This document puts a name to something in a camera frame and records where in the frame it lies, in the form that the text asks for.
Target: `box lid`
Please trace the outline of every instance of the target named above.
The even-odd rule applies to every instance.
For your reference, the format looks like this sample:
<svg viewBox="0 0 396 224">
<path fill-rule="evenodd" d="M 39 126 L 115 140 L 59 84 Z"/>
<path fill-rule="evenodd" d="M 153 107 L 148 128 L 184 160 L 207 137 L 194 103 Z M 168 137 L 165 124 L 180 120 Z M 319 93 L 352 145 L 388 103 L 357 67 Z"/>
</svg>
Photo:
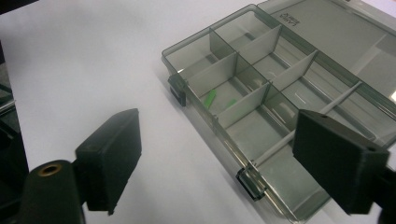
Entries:
<svg viewBox="0 0 396 224">
<path fill-rule="evenodd" d="M 396 18 L 366 2 L 270 0 L 258 7 L 396 103 Z"/>
</svg>

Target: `green object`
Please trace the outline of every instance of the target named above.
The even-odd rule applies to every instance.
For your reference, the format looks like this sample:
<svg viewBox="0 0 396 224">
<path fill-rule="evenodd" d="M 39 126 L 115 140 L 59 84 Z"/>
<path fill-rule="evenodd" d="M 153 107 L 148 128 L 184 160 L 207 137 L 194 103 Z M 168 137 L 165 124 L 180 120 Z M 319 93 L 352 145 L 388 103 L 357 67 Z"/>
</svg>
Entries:
<svg viewBox="0 0 396 224">
<path fill-rule="evenodd" d="M 225 107 L 228 108 L 228 107 L 234 105 L 235 103 L 236 103 L 236 100 L 232 99 L 230 102 L 227 103 L 227 105 Z"/>
<path fill-rule="evenodd" d="M 209 94 L 206 96 L 206 99 L 204 101 L 204 106 L 206 107 L 206 109 L 208 109 L 212 105 L 213 100 L 215 100 L 215 97 L 216 97 L 216 90 L 211 90 Z"/>
</svg>

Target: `white surface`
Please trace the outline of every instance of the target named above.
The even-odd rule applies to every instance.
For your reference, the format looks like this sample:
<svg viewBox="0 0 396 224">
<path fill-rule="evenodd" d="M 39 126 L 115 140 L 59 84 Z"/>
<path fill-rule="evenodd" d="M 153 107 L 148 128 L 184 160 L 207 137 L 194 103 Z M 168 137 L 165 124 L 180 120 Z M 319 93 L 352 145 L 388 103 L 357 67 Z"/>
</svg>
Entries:
<svg viewBox="0 0 396 224">
<path fill-rule="evenodd" d="M 263 223 L 171 96 L 161 51 L 260 1 L 40 0 L 0 17 L 30 168 L 75 158 L 110 115 L 137 107 L 143 155 L 115 214 L 87 223 Z M 375 223 L 333 202 L 309 223 Z"/>
<path fill-rule="evenodd" d="M 363 2 L 378 8 L 396 18 L 396 1 L 395 0 L 362 0 Z"/>
</svg>

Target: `black plastic piece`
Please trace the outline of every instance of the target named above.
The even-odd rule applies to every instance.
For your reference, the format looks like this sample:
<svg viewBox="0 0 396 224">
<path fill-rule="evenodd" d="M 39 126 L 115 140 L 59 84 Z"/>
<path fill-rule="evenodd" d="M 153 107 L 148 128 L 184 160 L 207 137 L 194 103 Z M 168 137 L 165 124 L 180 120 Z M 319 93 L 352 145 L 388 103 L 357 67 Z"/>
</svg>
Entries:
<svg viewBox="0 0 396 224">
<path fill-rule="evenodd" d="M 137 109 L 114 115 L 76 150 L 82 201 L 111 215 L 141 156 Z"/>
<path fill-rule="evenodd" d="M 24 180 L 28 174 L 22 136 L 19 133 L 10 140 L 7 147 L 0 148 L 0 179 L 18 193 L 22 193 Z"/>
<path fill-rule="evenodd" d="M 254 182 L 254 177 L 252 176 L 253 175 L 252 172 L 254 172 L 253 168 L 247 168 L 247 169 L 242 168 L 236 174 L 236 179 L 245 189 L 245 191 L 250 196 L 250 198 L 254 202 L 257 202 L 261 198 L 265 197 L 265 193 L 263 190 L 257 188 L 257 185 Z"/>
<path fill-rule="evenodd" d="M 0 15 L 36 1 L 38 0 L 0 0 Z"/>
<path fill-rule="evenodd" d="M 375 179 L 372 188 L 374 201 L 382 207 L 378 223 L 389 224 L 396 222 L 396 173 L 386 169 Z"/>
<path fill-rule="evenodd" d="M 179 74 L 172 75 L 168 78 L 171 86 L 170 90 L 181 106 L 186 106 L 186 93 L 183 91 L 182 77 Z"/>
<path fill-rule="evenodd" d="M 8 86 L 5 86 L 5 85 L 1 84 L 1 83 L 0 83 L 0 90 L 6 91 L 6 92 L 12 94 L 12 89 L 11 89 L 10 87 L 8 87 Z M 12 96 L 9 95 L 8 97 L 0 98 L 0 99 L 1 99 L 1 100 L 0 100 L 0 103 L 3 103 L 3 102 L 6 102 L 6 101 L 11 100 L 11 99 L 12 99 Z"/>
<path fill-rule="evenodd" d="M 21 193 L 0 179 L 0 223 L 15 216 L 20 209 Z"/>
<path fill-rule="evenodd" d="M 389 152 L 338 121 L 300 110 L 294 157 L 348 214 L 367 214 Z"/>
<path fill-rule="evenodd" d="M 35 168 L 26 178 L 19 216 L 20 224 L 85 223 L 73 165 L 52 161 Z"/>
<path fill-rule="evenodd" d="M 3 47 L 1 46 L 1 41 L 0 41 L 0 64 L 5 63 L 5 62 L 6 62 L 6 60 L 4 58 Z"/>
</svg>

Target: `plastic organizer box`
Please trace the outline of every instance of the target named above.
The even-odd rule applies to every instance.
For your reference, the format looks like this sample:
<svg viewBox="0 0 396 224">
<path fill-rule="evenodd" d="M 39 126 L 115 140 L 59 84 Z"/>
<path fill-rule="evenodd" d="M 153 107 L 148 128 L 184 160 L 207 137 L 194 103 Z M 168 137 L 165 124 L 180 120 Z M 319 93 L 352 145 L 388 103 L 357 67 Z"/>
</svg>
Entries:
<svg viewBox="0 0 396 224">
<path fill-rule="evenodd" d="M 171 92 L 181 105 L 193 105 L 228 149 L 252 199 L 267 198 L 290 222 L 301 223 L 330 197 L 293 158 L 299 109 L 326 114 L 390 147 L 396 106 L 292 30 L 302 22 L 290 12 L 307 8 L 300 4 L 332 1 L 278 1 L 276 9 L 274 2 L 244 7 L 164 50 L 163 62 Z"/>
</svg>

